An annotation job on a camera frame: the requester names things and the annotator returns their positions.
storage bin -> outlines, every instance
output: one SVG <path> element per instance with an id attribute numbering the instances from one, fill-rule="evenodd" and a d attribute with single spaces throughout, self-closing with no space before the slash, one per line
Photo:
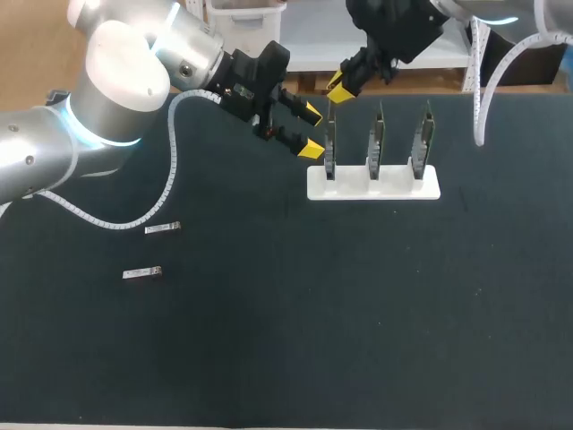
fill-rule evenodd
<path id="1" fill-rule="evenodd" d="M 280 41 L 280 18 L 287 4 L 277 0 L 207 0 L 209 23 L 223 36 L 225 50 L 259 56 Z"/>

black table surface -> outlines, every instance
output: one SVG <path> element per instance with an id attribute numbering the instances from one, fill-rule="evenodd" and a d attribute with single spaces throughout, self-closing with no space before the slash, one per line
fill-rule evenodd
<path id="1" fill-rule="evenodd" d="M 406 162 L 427 99 L 383 99 L 386 163 Z M 430 100 L 437 202 L 310 202 L 308 162 L 195 100 L 151 222 L 180 234 L 15 203 L 0 219 L 0 422 L 573 426 L 573 98 L 499 96 L 482 149 L 470 97 Z M 380 101 L 338 111 L 339 164 L 363 163 Z M 167 176 L 166 118 L 120 172 L 59 193 L 141 216 Z M 163 278 L 122 280 L 154 265 Z"/>

